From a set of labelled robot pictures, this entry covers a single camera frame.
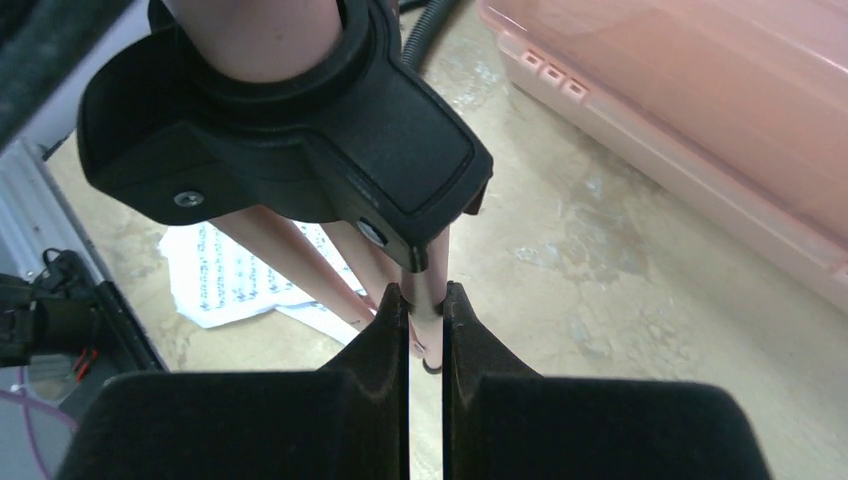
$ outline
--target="pink storage box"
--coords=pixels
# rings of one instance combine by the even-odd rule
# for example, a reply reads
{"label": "pink storage box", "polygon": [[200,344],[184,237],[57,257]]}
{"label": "pink storage box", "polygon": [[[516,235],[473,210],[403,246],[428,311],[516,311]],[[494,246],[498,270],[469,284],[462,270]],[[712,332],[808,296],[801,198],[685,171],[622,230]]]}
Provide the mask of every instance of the pink storage box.
{"label": "pink storage box", "polygon": [[848,0],[482,0],[510,79],[848,311]]}

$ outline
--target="plastic container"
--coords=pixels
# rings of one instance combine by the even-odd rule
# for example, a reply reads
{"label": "plastic container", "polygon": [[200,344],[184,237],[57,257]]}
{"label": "plastic container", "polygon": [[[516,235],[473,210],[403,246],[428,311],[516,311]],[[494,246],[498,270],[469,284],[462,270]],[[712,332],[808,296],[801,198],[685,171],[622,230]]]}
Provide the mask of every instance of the plastic container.
{"label": "plastic container", "polygon": [[848,1],[479,7],[516,85],[848,311]]}

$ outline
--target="black hose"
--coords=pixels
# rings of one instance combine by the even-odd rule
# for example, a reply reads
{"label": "black hose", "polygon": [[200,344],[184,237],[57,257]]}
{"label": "black hose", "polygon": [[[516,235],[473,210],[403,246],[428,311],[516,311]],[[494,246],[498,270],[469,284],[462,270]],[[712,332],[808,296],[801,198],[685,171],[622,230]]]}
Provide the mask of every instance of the black hose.
{"label": "black hose", "polygon": [[461,0],[430,0],[421,18],[415,23],[412,33],[403,46],[401,59],[403,63],[416,72],[421,71],[424,60],[430,52],[430,47],[436,41],[439,33],[450,18],[451,13]]}
{"label": "black hose", "polygon": [[400,0],[398,3],[398,9],[400,13],[406,13],[411,10],[415,10],[416,8],[426,7],[427,3],[430,0]]}

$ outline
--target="bolt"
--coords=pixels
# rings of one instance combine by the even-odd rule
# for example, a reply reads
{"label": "bolt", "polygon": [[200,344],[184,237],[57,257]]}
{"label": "bolt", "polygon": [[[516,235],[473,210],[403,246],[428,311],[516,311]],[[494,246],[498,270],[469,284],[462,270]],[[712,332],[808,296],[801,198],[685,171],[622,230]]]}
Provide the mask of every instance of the bolt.
{"label": "bolt", "polygon": [[377,245],[380,248],[386,246],[386,237],[384,237],[379,230],[372,227],[367,220],[365,220],[364,218],[359,220],[358,222],[356,222],[356,226],[359,227],[359,231],[362,232],[363,235],[365,235],[365,238],[371,240],[371,243]]}
{"label": "bolt", "polygon": [[174,197],[174,203],[183,208],[191,208],[196,207],[203,203],[203,194],[200,192],[187,191],[183,193],[178,193]]}

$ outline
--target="crumpled paper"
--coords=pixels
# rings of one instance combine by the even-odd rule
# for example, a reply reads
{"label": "crumpled paper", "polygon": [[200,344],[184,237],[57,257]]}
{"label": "crumpled paper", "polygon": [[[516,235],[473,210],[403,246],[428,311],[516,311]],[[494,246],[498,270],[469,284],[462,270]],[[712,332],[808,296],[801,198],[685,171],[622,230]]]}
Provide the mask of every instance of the crumpled paper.
{"label": "crumpled paper", "polygon": [[[295,222],[351,289],[362,285],[318,225]],[[159,243],[168,259],[177,311],[214,328],[278,310],[347,345],[357,334],[306,292],[208,222],[169,227]]]}

